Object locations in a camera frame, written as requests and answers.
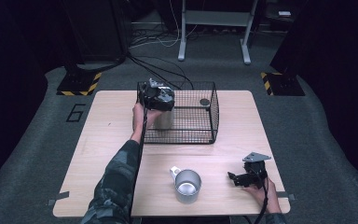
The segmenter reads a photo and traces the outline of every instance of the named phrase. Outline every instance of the hand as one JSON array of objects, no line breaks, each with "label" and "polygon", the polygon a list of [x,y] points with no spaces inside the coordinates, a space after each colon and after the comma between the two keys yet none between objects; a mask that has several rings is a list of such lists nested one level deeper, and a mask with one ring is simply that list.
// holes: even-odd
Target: hand
[{"label": "hand", "polygon": [[[278,202],[278,195],[275,188],[274,182],[272,182],[268,177],[265,180],[265,186],[268,192],[268,204],[267,204],[267,211],[269,213],[281,213],[282,210],[279,206]],[[263,205],[265,192],[264,189],[258,189],[256,186],[252,185],[247,188],[243,188],[246,192],[252,194],[252,196],[257,200],[257,203],[260,204],[260,206]]]},{"label": "hand", "polygon": [[[142,135],[142,129],[144,127],[144,107],[136,103],[135,106],[132,109],[133,113],[133,127],[134,131],[131,136],[131,139],[140,143],[141,142],[141,135]],[[146,123],[146,129],[149,129],[156,118],[160,116],[163,112],[159,110],[147,110],[147,123]]]}]

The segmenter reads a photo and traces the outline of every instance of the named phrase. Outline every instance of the table leg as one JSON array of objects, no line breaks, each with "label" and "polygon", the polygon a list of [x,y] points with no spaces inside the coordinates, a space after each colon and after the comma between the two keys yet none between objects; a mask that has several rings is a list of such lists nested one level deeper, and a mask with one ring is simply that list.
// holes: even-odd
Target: table leg
[{"label": "table leg", "polygon": [[249,50],[248,50],[248,39],[249,34],[251,33],[252,24],[255,16],[255,8],[257,6],[258,0],[254,0],[252,4],[251,12],[249,13],[248,17],[248,24],[246,25],[246,31],[243,39],[241,39],[241,49],[242,49],[242,56],[243,56],[243,62],[245,64],[251,64],[251,57],[249,56]]},{"label": "table leg", "polygon": [[186,0],[182,1],[182,37],[180,40],[178,61],[185,60],[186,53]]}]

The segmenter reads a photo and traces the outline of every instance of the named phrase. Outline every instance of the yellow black hazard stripe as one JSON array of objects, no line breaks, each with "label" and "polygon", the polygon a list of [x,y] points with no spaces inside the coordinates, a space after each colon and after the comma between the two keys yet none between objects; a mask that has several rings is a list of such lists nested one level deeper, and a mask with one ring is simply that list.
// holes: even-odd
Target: yellow black hazard stripe
[{"label": "yellow black hazard stripe", "polygon": [[92,95],[95,88],[97,88],[98,81],[100,80],[101,73],[95,75],[94,79],[92,80],[91,85],[89,86],[88,91],[57,91],[57,95]]},{"label": "yellow black hazard stripe", "polygon": [[267,74],[272,75],[281,75],[281,73],[261,73],[261,77],[263,78],[264,87],[266,88],[268,95],[274,95],[274,92],[272,91],[271,85],[269,84],[269,79],[267,78]]}]

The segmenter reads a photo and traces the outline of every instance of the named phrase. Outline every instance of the gray carpet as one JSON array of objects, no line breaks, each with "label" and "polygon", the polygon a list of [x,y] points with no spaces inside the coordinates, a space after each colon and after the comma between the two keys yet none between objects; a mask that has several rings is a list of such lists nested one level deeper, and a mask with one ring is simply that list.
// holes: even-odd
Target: gray carpet
[{"label": "gray carpet", "polygon": [[[282,35],[259,34],[250,49],[252,64],[242,62],[238,35],[199,36],[187,43],[186,60],[177,61],[179,44],[132,48],[133,56],[158,57],[176,63],[192,81],[214,81],[218,90],[247,90],[254,95],[267,137],[288,193],[295,194],[289,223],[358,223],[358,174],[328,130],[324,109],[301,78],[304,97],[268,96],[261,72]],[[141,58],[180,73],[171,63]],[[97,67],[102,64],[88,64]],[[159,72],[168,80],[182,80]],[[56,218],[46,200],[60,192],[66,170],[90,110],[91,96],[58,96],[65,71],[46,74],[48,91],[33,122],[0,171],[0,223],[78,223],[80,218]],[[153,77],[126,60],[105,71],[96,91],[136,90],[136,82]],[[65,122],[75,104],[84,110],[79,122]],[[234,217],[233,223],[246,223]]]}]

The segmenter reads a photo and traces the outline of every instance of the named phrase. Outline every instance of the black wire basket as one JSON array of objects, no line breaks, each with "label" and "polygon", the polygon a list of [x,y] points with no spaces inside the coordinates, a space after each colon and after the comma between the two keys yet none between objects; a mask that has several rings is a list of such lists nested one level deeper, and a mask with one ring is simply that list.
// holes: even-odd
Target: black wire basket
[{"label": "black wire basket", "polygon": [[[145,83],[138,82],[140,91]],[[145,133],[147,144],[213,144],[219,127],[214,82],[166,82],[174,90],[174,108]]]}]

